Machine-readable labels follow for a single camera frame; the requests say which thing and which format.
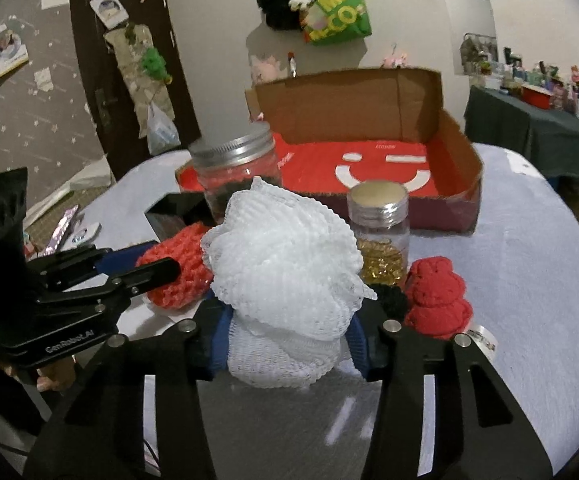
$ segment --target red crocheted item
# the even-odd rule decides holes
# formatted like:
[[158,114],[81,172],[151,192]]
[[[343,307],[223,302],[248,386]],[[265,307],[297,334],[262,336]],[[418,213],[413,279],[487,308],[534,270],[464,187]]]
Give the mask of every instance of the red crocheted item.
[[197,300],[210,288],[212,272],[203,264],[201,238],[210,228],[200,222],[176,236],[149,248],[136,262],[137,267],[170,256],[181,267],[177,280],[148,292],[148,298],[163,308],[182,308]]
[[416,260],[407,275],[405,293],[412,304],[405,324],[424,335],[450,339],[467,328],[474,314],[463,298],[463,278],[444,256]]

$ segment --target green plush toy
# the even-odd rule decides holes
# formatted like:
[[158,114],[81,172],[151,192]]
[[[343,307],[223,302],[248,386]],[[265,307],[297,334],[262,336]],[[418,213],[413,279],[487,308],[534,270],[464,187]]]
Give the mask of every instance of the green plush toy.
[[145,54],[143,54],[141,65],[143,70],[145,70],[151,78],[164,81],[166,85],[172,82],[172,76],[170,76],[166,70],[166,60],[153,46],[148,48]]

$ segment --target poster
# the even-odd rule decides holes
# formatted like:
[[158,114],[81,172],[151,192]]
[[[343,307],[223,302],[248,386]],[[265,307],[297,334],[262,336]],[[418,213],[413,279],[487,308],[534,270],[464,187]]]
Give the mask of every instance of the poster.
[[21,24],[0,24],[0,77],[26,63],[30,57],[21,38]]
[[90,6],[108,30],[130,18],[119,0],[91,0]]

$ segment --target green tablecloth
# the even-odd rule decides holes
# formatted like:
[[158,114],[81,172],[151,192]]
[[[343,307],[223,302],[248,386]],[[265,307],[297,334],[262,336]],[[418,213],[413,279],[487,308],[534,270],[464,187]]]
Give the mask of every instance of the green tablecloth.
[[579,119],[541,110],[497,91],[473,86],[465,110],[465,134],[523,155],[544,176],[579,177]]

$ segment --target wallpaper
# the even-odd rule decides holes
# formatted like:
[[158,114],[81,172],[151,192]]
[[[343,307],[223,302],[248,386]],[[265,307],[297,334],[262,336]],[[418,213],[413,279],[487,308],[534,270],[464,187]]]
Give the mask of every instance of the wallpaper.
[[[0,0],[0,23],[8,21],[20,30],[30,60],[0,84],[0,171],[28,168],[30,206],[103,150],[81,83],[69,6],[41,10],[41,0]],[[39,89],[34,74],[45,68],[52,84]]]

